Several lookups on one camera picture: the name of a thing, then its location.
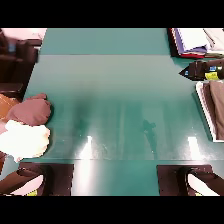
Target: table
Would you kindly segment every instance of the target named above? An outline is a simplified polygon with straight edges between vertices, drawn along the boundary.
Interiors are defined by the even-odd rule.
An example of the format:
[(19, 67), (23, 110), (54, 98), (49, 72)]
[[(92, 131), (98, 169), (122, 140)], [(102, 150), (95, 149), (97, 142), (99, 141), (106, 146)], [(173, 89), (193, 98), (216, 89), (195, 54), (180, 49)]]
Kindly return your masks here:
[[(223, 144), (210, 140), (195, 82), (178, 75), (191, 60), (169, 56), (165, 29), (136, 29), (125, 46), (133, 29), (121, 30), (120, 39), (118, 30), (110, 39), (94, 30), (94, 44), (86, 36), (92, 31), (47, 30), (25, 98), (47, 93), (51, 143), (25, 161), (74, 163), (72, 195), (158, 195), (158, 164), (210, 163), (224, 177)], [(151, 33), (143, 44), (149, 54), (139, 45), (143, 31)], [(86, 48), (72, 38), (83, 33)]]

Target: crumpled cloth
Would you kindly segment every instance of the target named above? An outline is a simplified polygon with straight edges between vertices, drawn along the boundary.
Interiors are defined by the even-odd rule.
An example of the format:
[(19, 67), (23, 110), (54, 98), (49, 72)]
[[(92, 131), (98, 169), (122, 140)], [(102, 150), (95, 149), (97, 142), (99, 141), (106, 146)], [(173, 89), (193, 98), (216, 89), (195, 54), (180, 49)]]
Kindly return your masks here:
[(45, 93), (27, 98), (24, 102), (13, 106), (6, 118), (30, 126), (46, 124), (51, 114), (51, 103), (46, 98)]
[(0, 135), (0, 151), (12, 155), (15, 162), (44, 154), (49, 144), (50, 130), (44, 125), (31, 127), (10, 120), (6, 132)]

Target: pile of clothes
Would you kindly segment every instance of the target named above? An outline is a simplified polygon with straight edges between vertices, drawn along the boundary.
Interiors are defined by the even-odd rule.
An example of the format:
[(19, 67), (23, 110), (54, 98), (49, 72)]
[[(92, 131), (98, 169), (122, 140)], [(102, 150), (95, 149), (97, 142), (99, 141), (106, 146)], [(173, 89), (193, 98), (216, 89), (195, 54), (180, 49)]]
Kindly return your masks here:
[(196, 91), (207, 119), (213, 142), (224, 142), (224, 83), (198, 82)]
[(181, 58), (224, 58), (224, 28), (167, 28), (170, 53)]
[(0, 151), (12, 155), (15, 162), (40, 157), (47, 149), (50, 130), (44, 124), (50, 117), (51, 103), (46, 99), (44, 93), (28, 98), (12, 106), (2, 119), (7, 123), (1, 130)]

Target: glossy table surface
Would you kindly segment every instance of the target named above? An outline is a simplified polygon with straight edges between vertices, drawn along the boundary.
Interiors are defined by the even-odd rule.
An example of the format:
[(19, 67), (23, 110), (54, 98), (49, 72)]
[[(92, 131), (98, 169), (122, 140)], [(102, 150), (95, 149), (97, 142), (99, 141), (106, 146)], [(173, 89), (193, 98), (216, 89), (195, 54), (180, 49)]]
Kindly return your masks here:
[(165, 29), (90, 31), (48, 29), (25, 98), (48, 95), (51, 143), (24, 161), (74, 163), (72, 195), (158, 195), (158, 164), (210, 163), (224, 177), (224, 145), (178, 75), (191, 60), (169, 56)]

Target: stack of folded clothes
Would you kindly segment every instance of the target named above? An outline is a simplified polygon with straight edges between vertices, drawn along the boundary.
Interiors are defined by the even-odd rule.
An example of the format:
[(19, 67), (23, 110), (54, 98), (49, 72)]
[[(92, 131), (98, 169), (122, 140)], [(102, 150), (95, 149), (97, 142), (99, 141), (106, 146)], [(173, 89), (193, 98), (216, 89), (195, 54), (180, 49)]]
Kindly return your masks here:
[(167, 28), (170, 53), (181, 58), (224, 58), (223, 28)]
[(198, 82), (196, 91), (207, 119), (213, 142), (224, 142), (224, 83)]

